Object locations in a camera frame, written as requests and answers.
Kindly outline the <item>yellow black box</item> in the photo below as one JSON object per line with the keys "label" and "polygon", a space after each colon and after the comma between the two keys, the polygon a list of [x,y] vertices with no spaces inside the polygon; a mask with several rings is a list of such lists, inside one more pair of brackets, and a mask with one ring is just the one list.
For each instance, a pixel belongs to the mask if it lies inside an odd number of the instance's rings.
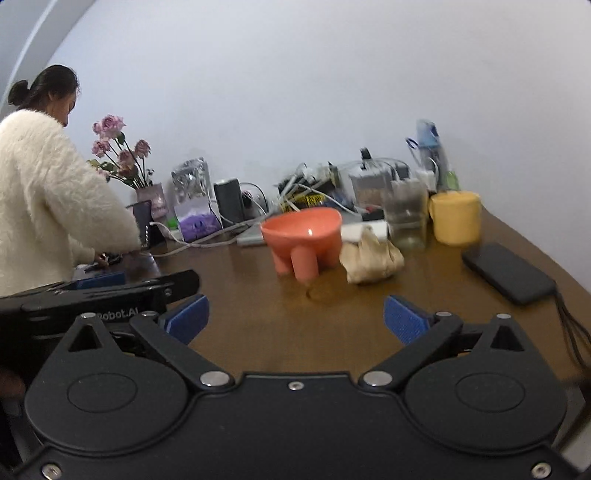
{"label": "yellow black box", "polygon": [[308,192],[307,195],[295,195],[283,201],[283,212],[300,211],[308,208],[322,207],[327,197],[324,194]]}

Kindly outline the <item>clear food storage jar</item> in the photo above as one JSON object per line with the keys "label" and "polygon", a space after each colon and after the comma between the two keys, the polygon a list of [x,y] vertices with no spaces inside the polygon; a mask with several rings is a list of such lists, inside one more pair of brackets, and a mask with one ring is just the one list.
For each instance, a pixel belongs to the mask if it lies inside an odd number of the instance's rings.
{"label": "clear food storage jar", "polygon": [[379,165],[353,170],[349,174],[356,205],[366,210],[383,208],[383,196],[390,186],[391,169]]}

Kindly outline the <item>black power bank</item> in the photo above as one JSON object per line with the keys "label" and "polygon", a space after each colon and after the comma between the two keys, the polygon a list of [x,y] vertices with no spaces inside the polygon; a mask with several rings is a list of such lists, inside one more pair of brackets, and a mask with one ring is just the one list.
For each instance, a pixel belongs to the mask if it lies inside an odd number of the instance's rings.
{"label": "black power bank", "polygon": [[238,179],[216,182],[213,185],[219,216],[224,227],[245,221],[245,208],[242,202],[242,189]]}

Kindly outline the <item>white charger plug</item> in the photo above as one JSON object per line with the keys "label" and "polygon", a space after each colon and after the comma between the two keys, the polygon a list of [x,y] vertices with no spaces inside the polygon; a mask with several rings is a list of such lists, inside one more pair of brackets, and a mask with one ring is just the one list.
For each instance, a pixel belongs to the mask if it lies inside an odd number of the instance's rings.
{"label": "white charger plug", "polygon": [[429,192],[433,193],[437,191],[437,177],[433,171],[418,169],[416,171],[416,177],[425,185]]}

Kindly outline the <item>small green bottle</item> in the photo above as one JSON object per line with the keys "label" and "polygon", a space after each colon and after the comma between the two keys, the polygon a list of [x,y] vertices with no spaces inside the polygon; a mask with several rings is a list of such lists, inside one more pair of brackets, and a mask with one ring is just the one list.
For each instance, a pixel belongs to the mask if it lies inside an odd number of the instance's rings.
{"label": "small green bottle", "polygon": [[459,178],[455,171],[451,170],[446,173],[446,185],[449,191],[460,191]]}

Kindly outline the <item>woman in white fluffy sweater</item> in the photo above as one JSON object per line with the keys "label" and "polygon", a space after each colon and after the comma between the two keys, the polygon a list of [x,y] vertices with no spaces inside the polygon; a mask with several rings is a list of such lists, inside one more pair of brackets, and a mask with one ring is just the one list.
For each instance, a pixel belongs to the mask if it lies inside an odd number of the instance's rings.
{"label": "woman in white fluffy sweater", "polygon": [[66,135],[79,83],[63,65],[15,83],[1,122],[1,293],[69,281],[100,254],[140,248],[139,230]]}

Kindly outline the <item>silver foil bag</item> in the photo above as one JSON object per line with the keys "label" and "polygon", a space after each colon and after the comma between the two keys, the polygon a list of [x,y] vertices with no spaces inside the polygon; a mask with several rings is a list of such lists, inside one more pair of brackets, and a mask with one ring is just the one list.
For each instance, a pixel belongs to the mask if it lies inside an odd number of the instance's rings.
{"label": "silver foil bag", "polygon": [[211,175],[204,157],[183,162],[171,171],[174,213],[178,218],[197,215],[209,206]]}

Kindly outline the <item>pink roses in vase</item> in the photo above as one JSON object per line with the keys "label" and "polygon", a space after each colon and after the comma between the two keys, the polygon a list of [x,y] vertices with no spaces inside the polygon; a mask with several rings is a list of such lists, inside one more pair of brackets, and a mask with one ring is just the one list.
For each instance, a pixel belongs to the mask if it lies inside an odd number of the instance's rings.
{"label": "pink roses in vase", "polygon": [[163,187],[153,182],[154,171],[146,164],[151,147],[143,139],[130,144],[125,126],[122,117],[112,114],[94,122],[92,131],[96,139],[91,146],[92,158],[87,163],[107,182],[115,180],[132,189],[137,202],[149,201],[154,219],[164,219],[169,210]]}

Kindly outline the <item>black tablet screen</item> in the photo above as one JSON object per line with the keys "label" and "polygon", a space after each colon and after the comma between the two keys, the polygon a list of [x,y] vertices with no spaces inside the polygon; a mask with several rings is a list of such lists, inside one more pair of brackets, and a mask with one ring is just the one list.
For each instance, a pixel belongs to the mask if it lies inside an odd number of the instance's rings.
{"label": "black tablet screen", "polygon": [[165,237],[152,217],[151,201],[145,200],[127,206],[127,210],[135,218],[139,229],[139,239],[142,250],[149,250],[165,242]]}

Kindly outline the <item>yellow ceramic mug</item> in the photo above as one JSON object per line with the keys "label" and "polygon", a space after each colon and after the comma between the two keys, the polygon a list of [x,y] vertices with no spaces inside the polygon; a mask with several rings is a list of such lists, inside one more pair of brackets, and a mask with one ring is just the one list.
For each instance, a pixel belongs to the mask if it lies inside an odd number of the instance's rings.
{"label": "yellow ceramic mug", "polygon": [[429,213],[438,242],[448,246],[465,246],[481,238],[481,197],[469,191],[448,191],[430,199]]}

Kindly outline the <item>brown paper towel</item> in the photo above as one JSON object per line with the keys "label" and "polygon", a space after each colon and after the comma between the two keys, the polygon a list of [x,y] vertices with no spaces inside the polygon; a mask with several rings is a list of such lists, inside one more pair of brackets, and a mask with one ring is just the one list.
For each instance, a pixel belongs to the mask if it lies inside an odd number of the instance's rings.
{"label": "brown paper towel", "polygon": [[358,242],[342,244],[339,262],[349,284],[380,282],[405,266],[402,252],[389,240],[380,240],[370,227],[363,227]]}

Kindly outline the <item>purple tissue pack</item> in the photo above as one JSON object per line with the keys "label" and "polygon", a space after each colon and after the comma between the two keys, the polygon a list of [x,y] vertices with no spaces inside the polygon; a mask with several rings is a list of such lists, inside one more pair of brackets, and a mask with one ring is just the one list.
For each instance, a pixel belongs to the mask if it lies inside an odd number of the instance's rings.
{"label": "purple tissue pack", "polygon": [[178,227],[185,242],[193,242],[221,230],[221,222],[211,210],[178,215]]}

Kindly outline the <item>blue water bottle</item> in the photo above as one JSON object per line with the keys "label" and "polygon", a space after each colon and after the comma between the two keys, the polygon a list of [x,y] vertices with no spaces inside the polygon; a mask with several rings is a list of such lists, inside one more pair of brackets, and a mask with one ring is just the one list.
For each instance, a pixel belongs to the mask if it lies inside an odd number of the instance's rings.
{"label": "blue water bottle", "polygon": [[431,120],[419,119],[416,137],[408,137],[406,143],[418,166],[435,174],[436,190],[448,190],[449,165],[436,124]]}

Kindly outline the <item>coral pink footed bowl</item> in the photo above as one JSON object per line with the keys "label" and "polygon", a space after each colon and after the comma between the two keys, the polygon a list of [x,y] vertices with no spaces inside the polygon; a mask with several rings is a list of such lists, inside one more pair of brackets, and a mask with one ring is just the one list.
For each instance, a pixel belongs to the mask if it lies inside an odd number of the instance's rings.
{"label": "coral pink footed bowl", "polygon": [[280,275],[294,274],[298,282],[318,278],[321,270],[339,264],[342,215],[329,207],[280,214],[260,224]]}

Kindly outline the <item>clear drinking glass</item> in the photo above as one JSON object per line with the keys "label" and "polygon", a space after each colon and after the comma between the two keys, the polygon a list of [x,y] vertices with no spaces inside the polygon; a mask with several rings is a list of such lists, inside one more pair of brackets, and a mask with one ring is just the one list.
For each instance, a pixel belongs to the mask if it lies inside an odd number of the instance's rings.
{"label": "clear drinking glass", "polygon": [[400,250],[427,246],[428,190],[418,179],[394,180],[383,192],[389,237]]}

